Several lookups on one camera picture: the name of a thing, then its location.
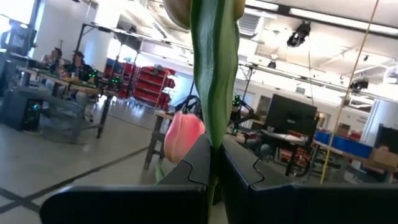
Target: concrete floor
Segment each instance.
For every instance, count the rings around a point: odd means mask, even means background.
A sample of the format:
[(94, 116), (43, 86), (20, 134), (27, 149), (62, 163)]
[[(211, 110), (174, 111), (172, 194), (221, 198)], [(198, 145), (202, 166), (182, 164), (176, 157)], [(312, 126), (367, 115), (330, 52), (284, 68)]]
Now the concrete floor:
[[(0, 125), (0, 223), (39, 224), (40, 205), (68, 185), (153, 184), (157, 158), (148, 171), (142, 167), (154, 123), (152, 110), (115, 101), (103, 137), (91, 133), (88, 144), (52, 142)], [(227, 223), (223, 204), (212, 220)]]

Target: green leaf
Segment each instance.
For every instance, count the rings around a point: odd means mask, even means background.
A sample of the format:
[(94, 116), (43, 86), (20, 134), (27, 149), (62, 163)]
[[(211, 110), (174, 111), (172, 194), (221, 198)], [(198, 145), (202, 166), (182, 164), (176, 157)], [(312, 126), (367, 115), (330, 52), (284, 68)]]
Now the green leaf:
[(163, 177), (165, 176), (162, 167), (160, 166), (160, 164), (156, 164), (155, 166), (155, 178), (156, 178), (156, 182), (158, 183), (160, 180), (163, 179)]
[(206, 131), (217, 151), (229, 121), (238, 70), (239, 29), (232, 0), (192, 0), (193, 75)]

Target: tulip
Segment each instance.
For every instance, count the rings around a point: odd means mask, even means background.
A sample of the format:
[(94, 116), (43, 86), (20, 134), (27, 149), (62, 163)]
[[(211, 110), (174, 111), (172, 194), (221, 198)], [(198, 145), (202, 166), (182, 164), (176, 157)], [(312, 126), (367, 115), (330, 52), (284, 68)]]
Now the tulip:
[(164, 139), (166, 158), (178, 164), (204, 133), (205, 125), (194, 114), (176, 113)]
[[(164, 8), (170, 19), (179, 27), (190, 29), (190, 12), (192, 0), (163, 0)], [(243, 16), (246, 0), (234, 1), (234, 19), (238, 20)]]

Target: pink tulip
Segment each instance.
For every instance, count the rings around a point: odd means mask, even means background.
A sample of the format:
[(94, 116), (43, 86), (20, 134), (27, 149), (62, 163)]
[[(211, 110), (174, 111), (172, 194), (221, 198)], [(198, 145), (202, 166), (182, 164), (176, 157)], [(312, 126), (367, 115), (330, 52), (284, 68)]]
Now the pink tulip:
[(176, 113), (164, 139), (166, 158), (174, 164), (179, 163), (204, 133), (205, 125), (194, 114)]

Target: table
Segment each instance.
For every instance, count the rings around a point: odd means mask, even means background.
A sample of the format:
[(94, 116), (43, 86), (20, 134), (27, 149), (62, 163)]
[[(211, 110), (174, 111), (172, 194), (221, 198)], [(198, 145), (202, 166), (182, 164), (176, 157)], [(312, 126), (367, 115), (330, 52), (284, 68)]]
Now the table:
[(299, 147), (306, 147), (306, 142), (303, 139), (289, 134), (278, 134), (263, 129), (261, 132), (276, 141), (279, 148), (285, 148), (292, 151), (292, 155), (285, 170), (285, 176), (288, 177), (294, 165), (294, 158), (296, 156), (297, 149)]
[[(147, 155), (145, 158), (145, 164), (144, 164), (145, 170), (147, 170), (149, 168), (149, 164), (152, 161), (152, 156), (154, 154), (159, 155), (160, 159), (164, 158), (163, 146), (164, 146), (165, 134), (160, 132), (160, 128), (162, 127), (162, 123), (165, 119), (170, 121), (170, 123), (169, 123), (169, 126), (170, 126), (171, 121), (173, 120), (173, 117), (174, 117), (172, 114), (168, 114), (162, 110), (155, 111), (155, 115), (156, 115), (156, 122), (155, 122), (154, 130), (152, 132), (152, 137), (150, 139), (150, 143), (148, 146)], [(237, 141), (239, 143), (245, 142), (245, 137), (241, 133), (238, 133), (236, 136), (227, 134), (227, 136), (230, 136), (230, 138), (234, 139), (235, 141)], [(160, 151), (155, 150), (157, 141), (160, 141), (162, 143), (162, 145), (160, 147)]]
[(103, 129), (105, 127), (106, 118), (108, 117), (109, 107), (110, 107), (111, 100), (112, 100), (112, 97), (110, 97), (110, 96), (116, 96), (117, 93), (115, 91), (100, 90), (100, 89), (96, 88), (94, 85), (89, 84), (89, 83), (71, 82), (69, 80), (64, 80), (64, 79), (59, 78), (58, 75), (52, 74), (46, 70), (39, 70), (39, 69), (35, 69), (35, 68), (25, 68), (25, 67), (18, 67), (18, 70), (21, 72), (25, 72), (22, 83), (26, 87), (29, 86), (29, 80), (30, 80), (31, 75), (36, 75), (41, 78), (46, 78), (48, 80), (53, 81), (54, 88), (52, 90), (52, 96), (57, 96), (59, 86), (65, 86), (71, 90), (82, 91), (89, 95), (104, 94), (106, 96), (106, 100), (105, 100), (104, 108), (103, 108), (103, 111), (101, 114), (101, 119), (100, 119), (100, 122), (98, 125), (98, 131), (97, 131), (97, 138), (101, 137)]
[[(315, 143), (316, 146), (315, 146), (315, 150), (314, 150), (314, 153), (313, 153), (313, 156), (312, 156), (312, 161), (311, 161), (311, 164), (310, 164), (310, 170), (308, 172), (308, 176), (310, 176), (310, 174), (311, 174), (311, 171), (313, 169), (313, 164), (315, 162), (315, 159), (317, 158), (317, 154), (318, 154), (319, 150), (321, 148), (323, 148), (324, 150), (326, 150), (328, 148), (328, 145), (326, 145), (326, 144), (324, 144), (322, 142), (319, 142), (319, 141), (313, 141), (313, 142)], [(355, 156), (353, 154), (341, 151), (339, 149), (335, 149), (333, 147), (330, 148), (330, 151), (332, 153), (337, 154), (337, 155), (341, 155), (344, 158), (344, 161), (343, 161), (343, 163), (342, 163), (342, 165), (340, 167), (339, 181), (341, 181), (341, 182), (344, 181), (344, 173), (347, 171), (348, 166), (350, 166), (350, 164), (349, 164), (349, 160), (350, 159), (362, 162), (363, 164), (366, 164), (368, 166), (372, 166), (372, 167), (375, 167), (375, 168), (378, 168), (378, 169), (386, 170), (387, 171), (387, 175), (386, 175), (386, 178), (385, 178), (384, 182), (388, 183), (388, 184), (391, 184), (392, 176), (394, 175), (394, 173), (398, 172), (398, 168), (392, 169), (390, 166), (385, 166), (383, 164), (376, 163), (376, 162), (374, 162), (374, 161), (372, 161), (370, 159), (363, 158), (363, 157), (360, 157), (360, 156)]]

